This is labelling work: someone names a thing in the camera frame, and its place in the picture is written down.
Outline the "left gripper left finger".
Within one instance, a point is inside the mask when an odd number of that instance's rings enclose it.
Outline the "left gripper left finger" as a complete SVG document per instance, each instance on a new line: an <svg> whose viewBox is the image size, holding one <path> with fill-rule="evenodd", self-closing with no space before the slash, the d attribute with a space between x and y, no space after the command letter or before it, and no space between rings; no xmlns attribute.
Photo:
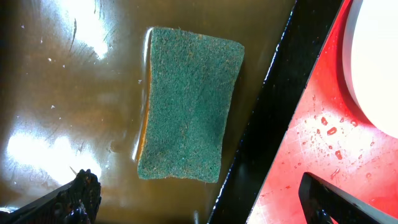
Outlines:
<svg viewBox="0 0 398 224"><path fill-rule="evenodd" d="M75 179L11 213L1 212L1 224L91 224L101 204L101 184L89 169Z"/></svg>

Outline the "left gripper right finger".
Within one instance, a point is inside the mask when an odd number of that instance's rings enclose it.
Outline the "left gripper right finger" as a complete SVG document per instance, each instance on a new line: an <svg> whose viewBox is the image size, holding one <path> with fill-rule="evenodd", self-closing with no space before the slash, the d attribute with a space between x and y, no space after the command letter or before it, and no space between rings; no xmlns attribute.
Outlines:
<svg viewBox="0 0 398 224"><path fill-rule="evenodd" d="M307 223L397 224L396 218L311 172L303 174L298 196Z"/></svg>

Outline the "green yellow sponge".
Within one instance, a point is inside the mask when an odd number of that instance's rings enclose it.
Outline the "green yellow sponge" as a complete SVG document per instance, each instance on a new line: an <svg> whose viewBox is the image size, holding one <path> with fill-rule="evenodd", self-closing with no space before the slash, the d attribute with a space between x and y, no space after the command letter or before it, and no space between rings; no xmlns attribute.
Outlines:
<svg viewBox="0 0 398 224"><path fill-rule="evenodd" d="M141 179L215 183L235 82L238 42L166 27L152 30Z"/></svg>

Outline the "white plate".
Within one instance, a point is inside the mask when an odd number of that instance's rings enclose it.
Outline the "white plate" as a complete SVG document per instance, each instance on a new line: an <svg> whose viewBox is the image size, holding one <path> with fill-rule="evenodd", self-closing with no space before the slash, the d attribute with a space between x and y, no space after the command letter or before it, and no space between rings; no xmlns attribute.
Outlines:
<svg viewBox="0 0 398 224"><path fill-rule="evenodd" d="M343 71L367 119L397 137L397 0L354 0L345 25Z"/></svg>

